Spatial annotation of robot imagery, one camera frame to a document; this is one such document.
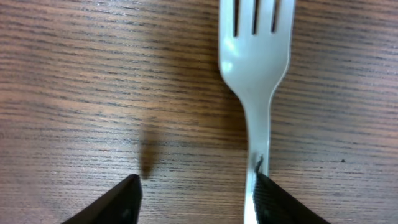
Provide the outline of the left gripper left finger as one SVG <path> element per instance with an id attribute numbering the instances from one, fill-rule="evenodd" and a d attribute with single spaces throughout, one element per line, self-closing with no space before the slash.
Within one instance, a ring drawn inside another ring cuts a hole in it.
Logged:
<path id="1" fill-rule="evenodd" d="M 131 174 L 63 224 L 137 224 L 141 201 L 141 178 Z"/>

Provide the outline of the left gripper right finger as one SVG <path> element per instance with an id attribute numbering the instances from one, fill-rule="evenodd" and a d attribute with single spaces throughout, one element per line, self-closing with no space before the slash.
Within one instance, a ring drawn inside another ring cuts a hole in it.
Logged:
<path id="1" fill-rule="evenodd" d="M 258 224 L 330 224 L 262 173 L 256 164 L 254 208 Z"/>

